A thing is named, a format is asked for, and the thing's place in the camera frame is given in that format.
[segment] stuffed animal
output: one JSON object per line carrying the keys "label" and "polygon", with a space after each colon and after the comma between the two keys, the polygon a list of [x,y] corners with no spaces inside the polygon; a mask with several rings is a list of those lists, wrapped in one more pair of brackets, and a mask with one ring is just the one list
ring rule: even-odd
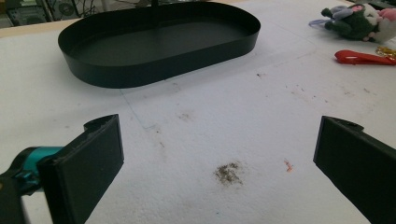
{"label": "stuffed animal", "polygon": [[396,36],[396,8],[378,11],[369,4],[355,4],[324,8],[321,14],[329,19],[309,24],[324,23],[327,30],[347,39],[385,42]]}

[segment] white tabletop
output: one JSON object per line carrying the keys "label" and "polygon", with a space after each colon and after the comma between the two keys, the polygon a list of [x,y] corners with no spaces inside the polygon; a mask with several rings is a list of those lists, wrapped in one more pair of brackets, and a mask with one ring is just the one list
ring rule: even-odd
{"label": "white tabletop", "polygon": [[[396,147],[395,68],[333,56],[378,44],[308,26],[343,4],[233,3],[262,23],[253,51],[124,90],[75,78],[61,30],[2,37],[0,173],[27,147],[64,146],[85,122],[119,114],[125,163],[87,223],[368,223],[313,163],[323,115]],[[239,181],[221,183],[216,171],[230,163]],[[51,223],[43,193],[24,201],[33,224]]]}

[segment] white table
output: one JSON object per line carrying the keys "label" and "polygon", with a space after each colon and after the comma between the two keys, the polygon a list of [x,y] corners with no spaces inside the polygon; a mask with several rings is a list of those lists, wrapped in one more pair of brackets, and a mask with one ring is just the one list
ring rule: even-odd
{"label": "white table", "polygon": [[[75,78],[57,44],[62,28],[2,37],[0,172],[26,147],[64,146],[85,122],[120,114],[125,163],[87,223],[368,223],[313,163],[322,115],[396,147],[395,68],[333,57],[378,44],[308,26],[343,4],[233,3],[262,23],[253,51],[124,90]],[[215,172],[229,163],[240,182],[224,185]],[[24,201],[33,224],[51,223],[43,193]]]}

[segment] black tray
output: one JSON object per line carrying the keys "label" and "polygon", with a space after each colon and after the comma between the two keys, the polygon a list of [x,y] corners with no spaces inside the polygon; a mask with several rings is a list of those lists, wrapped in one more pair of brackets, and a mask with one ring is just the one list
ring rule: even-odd
{"label": "black tray", "polygon": [[247,54],[260,28],[238,7],[190,2],[96,14],[65,28],[58,43],[79,79],[132,88]]}

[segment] red object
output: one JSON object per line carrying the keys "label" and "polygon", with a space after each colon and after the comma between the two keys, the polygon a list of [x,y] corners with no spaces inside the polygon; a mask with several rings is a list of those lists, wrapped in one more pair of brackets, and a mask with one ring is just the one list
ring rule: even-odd
{"label": "red object", "polygon": [[396,65],[396,59],[343,49],[334,54],[339,63]]}

